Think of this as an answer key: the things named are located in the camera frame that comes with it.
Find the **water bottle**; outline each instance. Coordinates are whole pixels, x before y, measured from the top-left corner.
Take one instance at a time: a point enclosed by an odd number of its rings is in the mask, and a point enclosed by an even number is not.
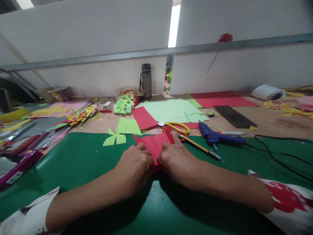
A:
[[[151,64],[142,64],[140,73],[139,91],[143,92],[145,100],[152,98],[152,78],[151,78]]]

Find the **sleeve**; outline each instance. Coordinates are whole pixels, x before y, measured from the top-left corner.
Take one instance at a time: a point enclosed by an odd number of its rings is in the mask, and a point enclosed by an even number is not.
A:
[[[57,187],[12,214],[0,224],[0,235],[50,234],[46,227],[47,212],[59,190],[60,188]]]
[[[260,179],[270,191],[274,209],[262,213],[285,234],[313,234],[313,191],[304,187],[268,180],[249,170],[248,175]]]

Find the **white tape roll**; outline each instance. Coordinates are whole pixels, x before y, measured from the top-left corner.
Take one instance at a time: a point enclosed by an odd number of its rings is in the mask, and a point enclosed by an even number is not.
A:
[[[264,84],[255,88],[251,92],[251,96],[265,101],[277,101],[286,96],[286,92],[283,89]]]

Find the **blue glue gun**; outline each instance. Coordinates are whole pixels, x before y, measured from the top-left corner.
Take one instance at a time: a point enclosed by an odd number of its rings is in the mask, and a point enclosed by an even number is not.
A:
[[[233,137],[212,131],[204,122],[199,121],[199,129],[202,136],[206,138],[206,142],[209,145],[213,146],[215,149],[217,149],[216,145],[218,143],[235,147],[244,145],[246,143],[246,140],[241,136]]]

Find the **hand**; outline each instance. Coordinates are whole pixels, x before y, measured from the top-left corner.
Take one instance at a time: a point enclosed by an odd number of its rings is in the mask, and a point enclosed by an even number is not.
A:
[[[164,143],[158,157],[158,162],[164,166],[164,171],[174,182],[188,189],[198,190],[199,170],[201,165],[208,164],[192,155],[180,142],[177,134],[171,132],[175,144]]]
[[[143,143],[132,145],[123,153],[111,173],[112,179],[121,186],[125,198],[144,187],[152,174],[149,167],[153,164],[154,159]]]

